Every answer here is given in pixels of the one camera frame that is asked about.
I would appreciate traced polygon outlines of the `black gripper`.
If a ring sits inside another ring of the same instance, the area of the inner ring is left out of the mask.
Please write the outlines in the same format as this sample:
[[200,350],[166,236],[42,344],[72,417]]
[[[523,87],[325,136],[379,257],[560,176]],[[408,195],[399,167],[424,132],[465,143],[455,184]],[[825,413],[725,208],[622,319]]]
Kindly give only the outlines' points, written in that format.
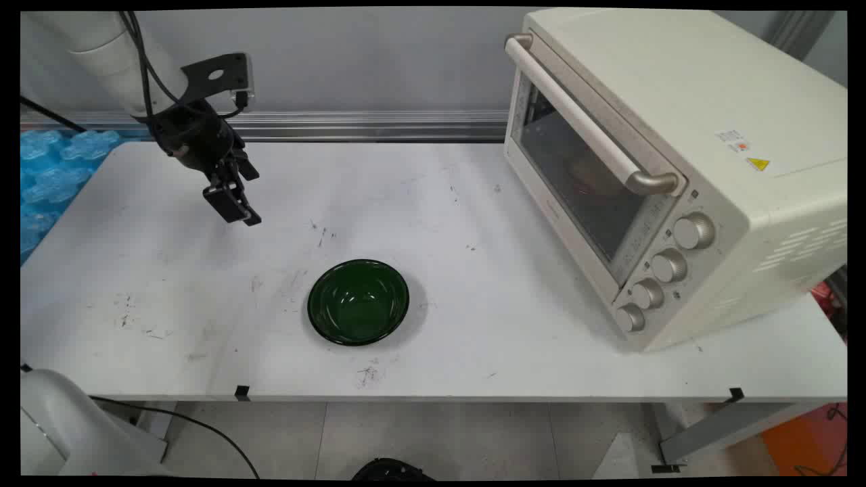
[[[170,157],[188,169],[211,175],[203,197],[227,223],[254,226],[262,222],[244,187],[244,181],[259,179],[260,173],[250,162],[240,135],[210,102],[173,106],[145,123]],[[219,172],[225,163],[227,169]]]

